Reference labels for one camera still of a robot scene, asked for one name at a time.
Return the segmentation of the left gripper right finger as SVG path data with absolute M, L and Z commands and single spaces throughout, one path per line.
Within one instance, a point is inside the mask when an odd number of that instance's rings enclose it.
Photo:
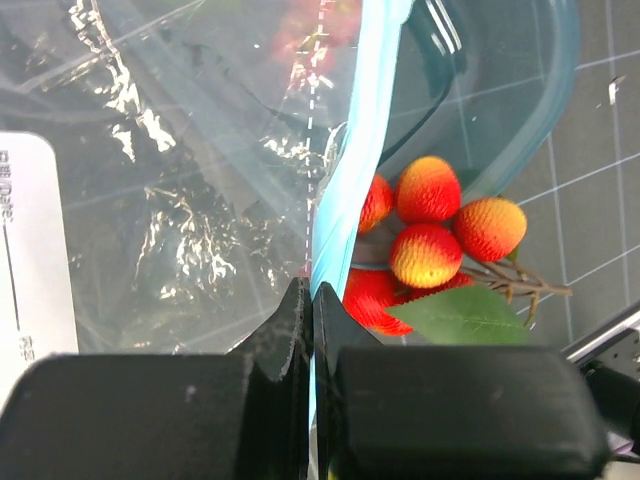
M 545 346 L 386 346 L 313 299 L 321 479 L 595 479 L 610 459 L 578 368 Z

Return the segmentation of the clear zip top bag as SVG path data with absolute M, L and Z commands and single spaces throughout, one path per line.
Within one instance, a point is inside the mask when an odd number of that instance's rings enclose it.
M 331 68 L 287 1 L 5 1 L 8 401 L 58 355 L 231 351 L 297 277 L 342 285 L 412 3 L 362 1 Z

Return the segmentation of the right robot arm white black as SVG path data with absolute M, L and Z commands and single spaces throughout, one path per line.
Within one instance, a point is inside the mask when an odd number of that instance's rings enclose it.
M 614 451 L 639 456 L 639 304 L 563 349 L 583 374 Z

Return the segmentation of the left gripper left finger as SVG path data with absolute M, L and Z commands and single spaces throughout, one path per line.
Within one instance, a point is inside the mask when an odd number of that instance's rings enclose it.
M 312 302 L 294 279 L 227 354 L 58 355 L 1 415 L 5 479 L 303 479 Z

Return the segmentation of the red cherry fruit cluster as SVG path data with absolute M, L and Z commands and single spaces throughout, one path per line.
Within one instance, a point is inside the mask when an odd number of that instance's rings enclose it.
M 381 268 L 353 267 L 343 305 L 362 327 L 436 345 L 523 344 L 542 298 L 568 297 L 520 265 L 524 210 L 502 196 L 462 201 L 453 167 L 437 156 L 412 161 L 396 183 L 373 177 L 357 233 L 401 222 Z

